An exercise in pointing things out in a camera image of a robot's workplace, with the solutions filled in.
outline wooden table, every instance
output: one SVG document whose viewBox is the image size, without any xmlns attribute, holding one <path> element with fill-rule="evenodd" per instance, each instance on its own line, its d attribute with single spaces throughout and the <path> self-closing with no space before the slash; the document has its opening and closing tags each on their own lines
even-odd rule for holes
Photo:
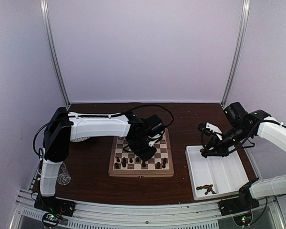
<svg viewBox="0 0 286 229">
<path fill-rule="evenodd" d="M 125 111 L 138 104 L 73 104 L 70 111 L 106 114 Z M 174 176 L 167 178 L 110 177 L 108 166 L 113 137 L 96 137 L 82 143 L 70 143 L 65 164 L 72 177 L 66 186 L 56 186 L 58 197 L 78 201 L 121 205 L 160 205 L 193 203 L 185 148 L 201 145 L 200 122 L 210 122 L 222 131 L 231 128 L 219 104 L 161 104 L 170 109 L 175 122 L 169 127 Z M 170 116 L 157 107 L 135 111 L 140 117 L 158 114 L 164 123 Z M 239 152 L 249 180 L 254 171 L 243 150 Z"/>
</svg>

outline captured chess piece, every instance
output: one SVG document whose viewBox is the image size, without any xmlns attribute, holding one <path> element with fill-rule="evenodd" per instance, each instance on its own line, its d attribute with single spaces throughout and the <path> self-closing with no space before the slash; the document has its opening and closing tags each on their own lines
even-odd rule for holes
<svg viewBox="0 0 286 229">
<path fill-rule="evenodd" d="M 162 168 L 165 168 L 165 167 L 166 167 L 166 163 L 167 163 L 167 158 L 165 157 L 165 158 L 163 159 Z"/>
<path fill-rule="evenodd" d="M 203 186 L 198 186 L 198 187 L 196 187 L 196 190 L 201 190 L 201 189 L 209 189 L 209 188 L 211 188 L 211 187 L 213 187 L 213 185 L 203 185 Z"/>
<path fill-rule="evenodd" d="M 204 193 L 205 195 L 208 195 L 209 192 L 211 192 L 212 194 L 216 194 L 216 192 L 214 192 L 212 187 L 213 185 L 197 186 L 196 190 L 206 189 L 206 192 Z"/>
<path fill-rule="evenodd" d="M 207 191 L 204 194 L 208 195 L 209 192 L 211 192 L 211 190 L 208 188 Z"/>
<path fill-rule="evenodd" d="M 122 166 L 123 166 L 123 168 L 126 167 L 126 158 L 125 157 L 123 157 L 123 159 L 122 159 Z"/>
<path fill-rule="evenodd" d="M 160 162 L 157 162 L 157 163 L 156 163 L 156 169 L 160 169 L 160 166 L 161 166 L 161 163 L 160 163 Z"/>
</svg>

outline light purple wall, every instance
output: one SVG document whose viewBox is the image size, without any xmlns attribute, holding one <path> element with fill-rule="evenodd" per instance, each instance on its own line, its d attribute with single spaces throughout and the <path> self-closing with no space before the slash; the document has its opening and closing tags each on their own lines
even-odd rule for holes
<svg viewBox="0 0 286 229">
<path fill-rule="evenodd" d="M 286 125 L 286 0 L 252 0 L 245 43 L 228 99 L 263 109 Z M 256 138 L 251 149 L 263 178 L 286 173 L 286 153 Z M 279 198 L 286 220 L 286 198 Z"/>
<path fill-rule="evenodd" d="M 63 105 L 40 1 L 1 0 L 0 229 L 7 226 L 19 188 L 27 188 L 36 171 L 36 130 Z"/>
<path fill-rule="evenodd" d="M 241 0 L 50 0 L 72 102 L 219 102 Z"/>
</svg>

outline white tray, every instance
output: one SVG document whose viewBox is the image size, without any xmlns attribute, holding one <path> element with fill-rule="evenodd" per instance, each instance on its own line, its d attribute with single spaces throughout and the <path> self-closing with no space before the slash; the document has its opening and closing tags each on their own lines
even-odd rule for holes
<svg viewBox="0 0 286 229">
<path fill-rule="evenodd" d="M 237 152 L 229 156 L 201 156 L 202 146 L 188 146 L 186 160 L 189 168 L 193 197 L 195 200 L 220 198 L 237 194 L 248 177 Z M 213 190 L 205 195 L 206 189 L 196 190 L 197 186 L 213 184 Z"/>
</svg>

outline wooden chessboard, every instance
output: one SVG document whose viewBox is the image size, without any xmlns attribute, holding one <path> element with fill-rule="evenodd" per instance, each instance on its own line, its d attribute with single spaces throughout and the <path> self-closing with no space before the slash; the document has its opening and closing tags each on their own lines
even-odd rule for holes
<svg viewBox="0 0 286 229">
<path fill-rule="evenodd" d="M 172 177 L 174 175 L 173 159 L 171 152 L 171 145 L 169 141 L 168 130 L 165 130 L 163 139 L 154 144 L 157 149 L 155 155 L 146 161 L 146 166 L 142 166 L 142 160 L 136 161 L 138 157 L 134 153 L 126 153 L 123 151 L 123 147 L 127 146 L 128 142 L 125 138 L 115 137 L 113 140 L 110 164 L 109 164 L 109 175 L 112 177 Z M 122 166 L 122 159 L 126 158 L 126 167 Z M 167 158 L 165 168 L 162 168 L 163 160 Z M 156 167 L 157 162 L 161 163 L 160 168 Z"/>
</svg>

